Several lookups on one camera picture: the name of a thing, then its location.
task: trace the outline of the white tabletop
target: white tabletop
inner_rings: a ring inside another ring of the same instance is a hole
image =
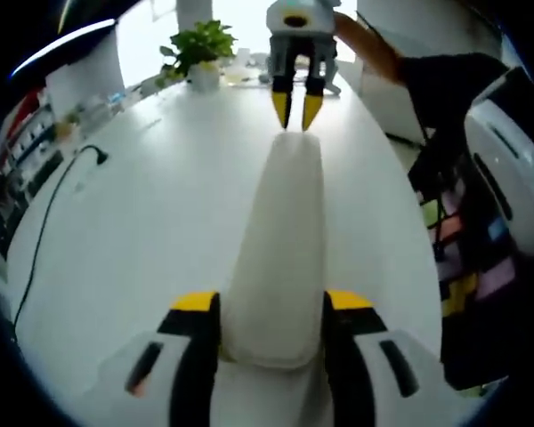
[[[390,328],[435,354],[441,305],[429,238],[389,141],[341,79],[309,132],[320,139],[328,287],[374,301]],[[290,132],[300,130],[295,90]],[[258,180],[281,132],[266,89],[196,94],[172,86],[92,136],[62,184],[20,316],[20,346],[55,396],[91,387],[98,365],[155,330],[179,295],[225,289]],[[18,307],[45,207],[63,165],[32,201],[8,254]]]

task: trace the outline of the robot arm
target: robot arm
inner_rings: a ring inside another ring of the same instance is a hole
[[[336,41],[333,8],[340,0],[277,0],[267,10],[271,37],[271,96],[277,116],[287,129],[298,55],[309,58],[305,87],[303,130],[306,131],[322,106],[326,85],[336,73]],[[321,66],[324,64],[324,75]]]

